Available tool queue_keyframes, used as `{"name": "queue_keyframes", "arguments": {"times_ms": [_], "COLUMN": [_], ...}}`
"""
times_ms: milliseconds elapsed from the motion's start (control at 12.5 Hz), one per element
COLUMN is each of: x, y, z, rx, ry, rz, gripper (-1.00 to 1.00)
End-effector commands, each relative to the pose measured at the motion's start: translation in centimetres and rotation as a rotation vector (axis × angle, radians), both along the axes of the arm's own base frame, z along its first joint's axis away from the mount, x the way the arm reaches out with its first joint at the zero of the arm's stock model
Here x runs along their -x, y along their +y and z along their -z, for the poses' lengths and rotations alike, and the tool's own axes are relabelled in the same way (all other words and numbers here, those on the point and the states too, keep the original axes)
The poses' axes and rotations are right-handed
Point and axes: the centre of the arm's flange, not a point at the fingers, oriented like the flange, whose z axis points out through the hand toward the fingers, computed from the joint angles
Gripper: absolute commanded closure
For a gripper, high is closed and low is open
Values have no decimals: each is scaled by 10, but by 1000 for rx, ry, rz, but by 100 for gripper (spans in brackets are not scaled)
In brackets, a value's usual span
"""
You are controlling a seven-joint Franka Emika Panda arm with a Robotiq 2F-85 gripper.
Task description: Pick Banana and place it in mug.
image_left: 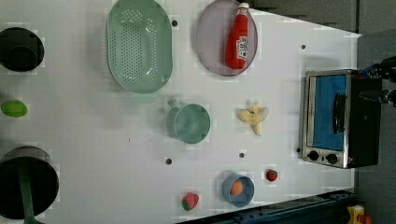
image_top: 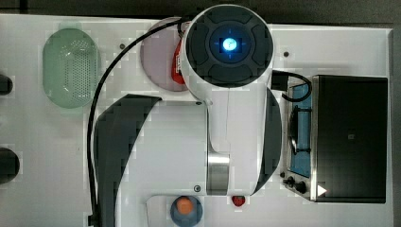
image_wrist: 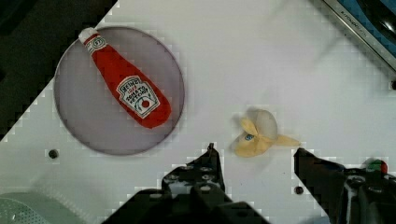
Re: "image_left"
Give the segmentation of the black round robot base upper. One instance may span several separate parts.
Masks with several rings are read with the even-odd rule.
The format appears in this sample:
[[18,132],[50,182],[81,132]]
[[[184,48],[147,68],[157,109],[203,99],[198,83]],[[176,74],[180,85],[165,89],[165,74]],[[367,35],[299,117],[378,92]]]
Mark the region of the black round robot base upper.
[[36,69],[44,60],[41,39],[25,28],[10,27],[0,33],[0,64],[15,72]]

